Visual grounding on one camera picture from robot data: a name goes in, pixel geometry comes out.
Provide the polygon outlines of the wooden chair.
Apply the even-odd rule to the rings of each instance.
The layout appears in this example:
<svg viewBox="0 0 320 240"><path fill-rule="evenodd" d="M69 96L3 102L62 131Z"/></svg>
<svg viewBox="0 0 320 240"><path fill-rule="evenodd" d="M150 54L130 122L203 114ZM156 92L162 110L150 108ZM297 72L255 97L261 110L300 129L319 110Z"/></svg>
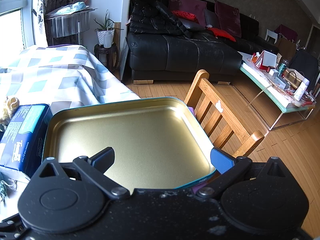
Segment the wooden chair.
<svg viewBox="0 0 320 240"><path fill-rule="evenodd" d="M196 73L184 103L194 109L195 117L199 123L203 123L209 110L213 109L203 128L208 137L212 135L221 120L225 122L225 126L214 140L213 145L222 149L228 140L235 135L241 145L231 154L233 157L249 156L265 138L259 130L250 134L245 129L232 112L230 105L209 82L209 73L206 70L202 69Z"/></svg>

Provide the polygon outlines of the purple mat under tray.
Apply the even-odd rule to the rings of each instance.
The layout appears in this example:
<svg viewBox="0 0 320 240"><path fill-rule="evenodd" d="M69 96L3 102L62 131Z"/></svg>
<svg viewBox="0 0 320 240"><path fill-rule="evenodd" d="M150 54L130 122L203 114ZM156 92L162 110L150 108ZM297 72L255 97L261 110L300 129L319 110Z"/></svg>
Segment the purple mat under tray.
<svg viewBox="0 0 320 240"><path fill-rule="evenodd" d="M196 114L195 114L195 109L193 109L193 107L188 107L188 108L189 108L189 110L191 111L191 113L193 114L193 116L196 116ZM192 187L192 192L193 192L193 194L196 194L199 189L205 187L205 186L206 186L207 184L209 184L212 180L214 180L214 177L213 177L213 176L211 176L211 177L210 177L209 179L207 179L207 180L204 180L204 181L202 181L202 182L194 185L194 186Z"/></svg>

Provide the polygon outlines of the gold metal tin tray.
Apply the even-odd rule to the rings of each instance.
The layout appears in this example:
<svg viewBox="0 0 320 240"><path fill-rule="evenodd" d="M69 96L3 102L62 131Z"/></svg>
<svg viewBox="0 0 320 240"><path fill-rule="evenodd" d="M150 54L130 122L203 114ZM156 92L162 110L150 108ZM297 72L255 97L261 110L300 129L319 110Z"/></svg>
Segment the gold metal tin tray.
<svg viewBox="0 0 320 240"><path fill-rule="evenodd" d="M114 149L105 175L127 188L174 189L210 178L213 144L186 106L164 97L65 109L51 118L43 156L68 163Z"/></svg>

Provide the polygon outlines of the blue Tempo tissue pack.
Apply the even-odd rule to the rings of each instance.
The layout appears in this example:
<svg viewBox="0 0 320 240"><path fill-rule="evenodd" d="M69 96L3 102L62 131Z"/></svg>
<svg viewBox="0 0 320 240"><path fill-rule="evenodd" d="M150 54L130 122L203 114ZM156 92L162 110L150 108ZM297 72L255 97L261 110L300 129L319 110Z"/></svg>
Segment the blue Tempo tissue pack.
<svg viewBox="0 0 320 240"><path fill-rule="evenodd" d="M42 163L52 112L47 104L18 107L1 138L1 173L27 183Z"/></svg>

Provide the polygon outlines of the glass coffee table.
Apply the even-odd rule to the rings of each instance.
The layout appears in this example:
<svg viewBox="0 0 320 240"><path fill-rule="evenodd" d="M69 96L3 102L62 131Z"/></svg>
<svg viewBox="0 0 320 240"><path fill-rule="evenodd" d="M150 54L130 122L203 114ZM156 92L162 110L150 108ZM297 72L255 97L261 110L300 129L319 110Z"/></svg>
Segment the glass coffee table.
<svg viewBox="0 0 320 240"><path fill-rule="evenodd" d="M249 100L244 94L242 97L248 102L247 107L252 109L259 117L260 121L266 126L269 131L275 131L287 126L295 125L304 122L316 108L316 103L310 105L303 105L301 101L296 101L287 92L279 89L271 80L269 80L265 73L257 69L251 62L251 55L240 53L242 55L242 63L240 71L245 74L253 83L260 88L260 92L252 99ZM271 105L275 105L280 114L275 119L273 124L269 124L262 115L262 108L258 107L258 98L260 95L265 95L271 101ZM280 122L284 114L296 113L299 119L296 121L289 121L287 123Z"/></svg>

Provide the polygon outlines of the checkered tablecloth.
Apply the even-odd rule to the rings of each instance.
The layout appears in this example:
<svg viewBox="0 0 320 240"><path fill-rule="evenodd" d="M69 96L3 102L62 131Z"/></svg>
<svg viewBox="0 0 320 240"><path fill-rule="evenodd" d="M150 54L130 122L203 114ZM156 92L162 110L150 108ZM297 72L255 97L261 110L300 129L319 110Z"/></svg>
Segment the checkered tablecloth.
<svg viewBox="0 0 320 240"><path fill-rule="evenodd" d="M1 102L45 103L53 114L69 108L138 100L92 53L79 45L31 46L1 59Z"/></svg>

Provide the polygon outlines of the dark round plant stand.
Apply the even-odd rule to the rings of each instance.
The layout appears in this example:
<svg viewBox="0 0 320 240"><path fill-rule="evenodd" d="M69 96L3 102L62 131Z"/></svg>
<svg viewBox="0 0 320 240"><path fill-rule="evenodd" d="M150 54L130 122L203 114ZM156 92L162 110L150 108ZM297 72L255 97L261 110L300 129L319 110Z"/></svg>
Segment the dark round plant stand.
<svg viewBox="0 0 320 240"><path fill-rule="evenodd" d="M115 43L113 43L110 48L105 48L103 45L96 44L94 46L94 55L110 72L113 73L117 69L119 52Z"/></svg>

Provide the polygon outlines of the woven basket on table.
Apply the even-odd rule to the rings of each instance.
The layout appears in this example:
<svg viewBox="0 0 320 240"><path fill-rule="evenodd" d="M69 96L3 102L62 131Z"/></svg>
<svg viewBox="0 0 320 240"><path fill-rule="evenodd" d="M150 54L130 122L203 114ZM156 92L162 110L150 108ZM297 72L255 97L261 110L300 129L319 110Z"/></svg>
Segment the woven basket on table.
<svg viewBox="0 0 320 240"><path fill-rule="evenodd" d="M294 89L297 89L305 78L302 73L291 68L286 68L284 70L283 77Z"/></svg>

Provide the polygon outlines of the white pink bottle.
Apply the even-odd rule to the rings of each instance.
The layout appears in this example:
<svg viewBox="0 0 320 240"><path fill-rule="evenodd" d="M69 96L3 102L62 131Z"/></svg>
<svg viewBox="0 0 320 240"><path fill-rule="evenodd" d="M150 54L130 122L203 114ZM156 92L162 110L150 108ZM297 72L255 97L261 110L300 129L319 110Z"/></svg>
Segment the white pink bottle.
<svg viewBox="0 0 320 240"><path fill-rule="evenodd" d="M293 97L295 98L295 100L299 101L302 98L303 94L305 93L305 91L308 88L309 82L310 81L307 78L304 78L302 80L302 82L300 83L299 87L294 92Z"/></svg>

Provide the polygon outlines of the black leather sofa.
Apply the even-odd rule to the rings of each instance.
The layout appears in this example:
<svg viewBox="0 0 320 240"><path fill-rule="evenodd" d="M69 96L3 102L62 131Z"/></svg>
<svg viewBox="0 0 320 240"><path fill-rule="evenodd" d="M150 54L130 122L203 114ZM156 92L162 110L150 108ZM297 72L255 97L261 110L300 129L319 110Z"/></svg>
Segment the black leather sofa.
<svg viewBox="0 0 320 240"><path fill-rule="evenodd" d="M278 48L259 36L259 22L240 13L241 37L236 42L216 37L215 4L206 0L206 25L189 12L170 10L169 0L131 0L129 12L129 67L135 83L190 81L199 70L210 81L230 82L240 69L242 55Z"/></svg>

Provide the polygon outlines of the red cushion on sofa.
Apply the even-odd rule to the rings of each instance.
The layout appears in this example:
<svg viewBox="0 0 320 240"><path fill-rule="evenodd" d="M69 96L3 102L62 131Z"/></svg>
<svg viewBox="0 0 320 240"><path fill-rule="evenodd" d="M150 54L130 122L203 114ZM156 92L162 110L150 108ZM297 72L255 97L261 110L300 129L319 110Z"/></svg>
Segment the red cushion on sofa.
<svg viewBox="0 0 320 240"><path fill-rule="evenodd" d="M236 42L236 39L229 33L219 28L208 27L207 30L214 34L216 37L224 37L230 41Z"/></svg>

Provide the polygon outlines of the potted plant white pot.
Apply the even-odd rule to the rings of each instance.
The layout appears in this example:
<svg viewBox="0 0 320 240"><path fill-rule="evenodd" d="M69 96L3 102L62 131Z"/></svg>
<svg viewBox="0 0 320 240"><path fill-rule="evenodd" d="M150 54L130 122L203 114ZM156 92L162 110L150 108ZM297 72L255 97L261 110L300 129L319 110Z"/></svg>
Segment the potted plant white pot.
<svg viewBox="0 0 320 240"><path fill-rule="evenodd" d="M105 12L103 23L99 23L96 18L94 18L94 22L98 25L94 31L97 33L98 44L100 46L104 44L105 35L110 34L114 38L116 31L123 30L120 22L114 22L114 20L110 19L110 11L108 9Z"/></svg>

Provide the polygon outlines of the round metal side table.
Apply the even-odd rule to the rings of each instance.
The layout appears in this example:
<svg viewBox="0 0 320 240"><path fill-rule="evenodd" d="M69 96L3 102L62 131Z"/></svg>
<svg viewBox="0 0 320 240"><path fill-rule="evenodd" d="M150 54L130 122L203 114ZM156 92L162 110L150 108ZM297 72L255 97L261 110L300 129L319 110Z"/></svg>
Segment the round metal side table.
<svg viewBox="0 0 320 240"><path fill-rule="evenodd" d="M54 40L76 35L77 43L81 44L80 34L90 29L91 12L85 2L76 2L49 12L44 16L49 37Z"/></svg>

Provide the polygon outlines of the dark red cushion right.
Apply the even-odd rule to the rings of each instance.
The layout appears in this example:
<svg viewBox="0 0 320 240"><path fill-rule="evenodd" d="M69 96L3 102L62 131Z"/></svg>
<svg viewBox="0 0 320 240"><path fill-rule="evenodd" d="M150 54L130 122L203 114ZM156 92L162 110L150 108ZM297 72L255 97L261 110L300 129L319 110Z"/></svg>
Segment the dark red cushion right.
<svg viewBox="0 0 320 240"><path fill-rule="evenodd" d="M240 11L220 1L215 1L215 13L220 27L232 36L241 37Z"/></svg>

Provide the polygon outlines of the dark red cushion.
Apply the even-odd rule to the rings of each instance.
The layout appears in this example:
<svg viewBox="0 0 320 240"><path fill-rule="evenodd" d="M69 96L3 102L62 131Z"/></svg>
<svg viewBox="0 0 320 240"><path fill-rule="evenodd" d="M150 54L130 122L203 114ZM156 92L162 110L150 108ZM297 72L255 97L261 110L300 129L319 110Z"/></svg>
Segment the dark red cushion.
<svg viewBox="0 0 320 240"><path fill-rule="evenodd" d="M215 13L220 27L232 36L241 37L240 11L220 1L215 1Z"/></svg>
<svg viewBox="0 0 320 240"><path fill-rule="evenodd" d="M204 9L207 7L207 2L201 0L169 0L170 10L185 11L194 14L199 24L206 25Z"/></svg>

